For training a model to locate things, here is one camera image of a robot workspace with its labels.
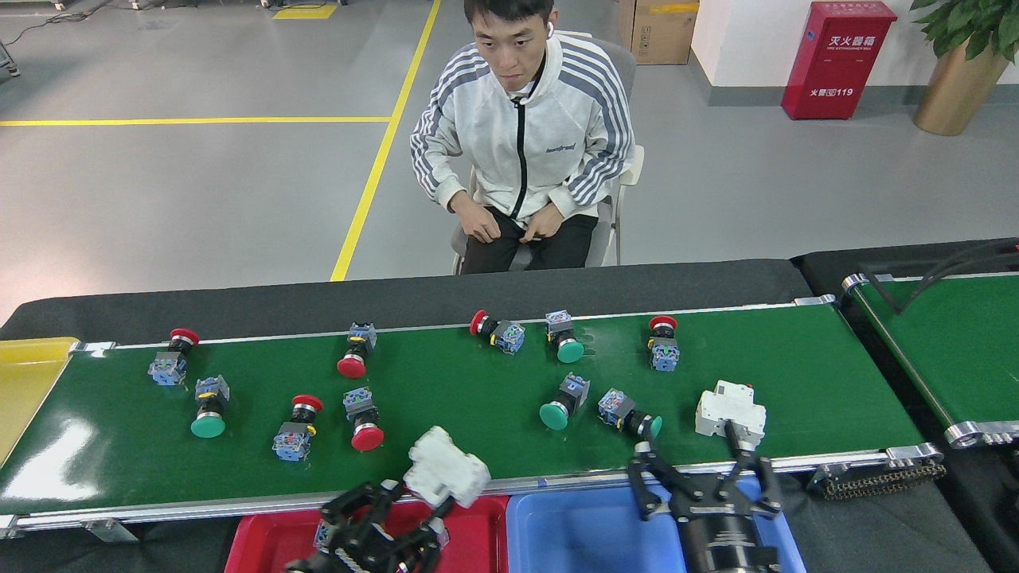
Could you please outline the person's left hand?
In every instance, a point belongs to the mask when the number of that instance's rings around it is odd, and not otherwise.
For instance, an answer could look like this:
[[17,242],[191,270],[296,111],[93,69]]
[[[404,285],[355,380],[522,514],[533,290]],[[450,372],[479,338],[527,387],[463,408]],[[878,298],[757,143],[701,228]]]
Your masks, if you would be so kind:
[[549,202],[533,214],[525,235],[519,239],[520,243],[527,244],[531,240],[550,238],[558,232],[562,224],[564,214],[560,213],[556,204]]

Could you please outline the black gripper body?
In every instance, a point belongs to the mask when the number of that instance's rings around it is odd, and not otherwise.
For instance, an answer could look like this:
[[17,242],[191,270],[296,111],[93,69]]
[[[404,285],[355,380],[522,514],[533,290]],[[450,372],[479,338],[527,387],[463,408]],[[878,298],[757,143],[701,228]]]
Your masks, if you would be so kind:
[[314,534],[315,552],[306,559],[287,563],[287,572],[400,572],[394,570],[394,555],[383,552],[378,545],[373,552],[369,546],[343,545],[334,541],[336,528],[319,525]]
[[757,501],[744,509],[738,505],[698,505],[673,501],[673,518],[688,572],[779,572],[777,548],[764,545],[752,515],[769,520],[780,513],[780,503]]

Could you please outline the person's right hand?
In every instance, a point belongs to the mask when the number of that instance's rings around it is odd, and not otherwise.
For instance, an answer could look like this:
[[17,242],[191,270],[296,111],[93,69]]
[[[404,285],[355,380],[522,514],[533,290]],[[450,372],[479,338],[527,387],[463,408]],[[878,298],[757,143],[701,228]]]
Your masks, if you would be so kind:
[[502,236],[494,214],[478,204],[465,189],[455,192],[447,207],[459,218],[463,232],[469,238],[490,244]]

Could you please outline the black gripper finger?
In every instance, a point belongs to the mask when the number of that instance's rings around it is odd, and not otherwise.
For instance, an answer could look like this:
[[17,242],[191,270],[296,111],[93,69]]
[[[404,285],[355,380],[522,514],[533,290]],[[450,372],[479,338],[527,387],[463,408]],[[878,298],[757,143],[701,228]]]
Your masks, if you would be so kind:
[[447,527],[443,518],[454,508],[455,499],[448,497],[438,505],[428,519],[414,530],[397,537],[394,546],[394,570],[434,571],[438,565],[443,544],[448,542]]
[[[734,420],[725,420],[725,439],[734,457],[734,467],[728,474],[721,475],[713,500],[732,510],[732,514],[742,517],[761,515],[764,518],[775,518],[782,512],[783,506],[775,489],[775,472],[771,460],[756,453],[756,446],[744,438],[745,427],[736,424]],[[760,487],[757,498],[746,497],[736,486],[743,471],[752,470]]]
[[385,531],[392,505],[403,493],[403,480],[382,480],[379,485],[365,482],[322,505],[321,518],[342,532]]
[[634,494],[639,518],[648,521],[651,514],[662,507],[662,499],[648,489],[643,473],[647,471],[671,493],[669,508],[673,518],[689,519],[691,503],[698,501],[698,487],[691,476],[677,471],[669,462],[659,457],[651,442],[637,442],[634,456],[627,463],[627,482]]

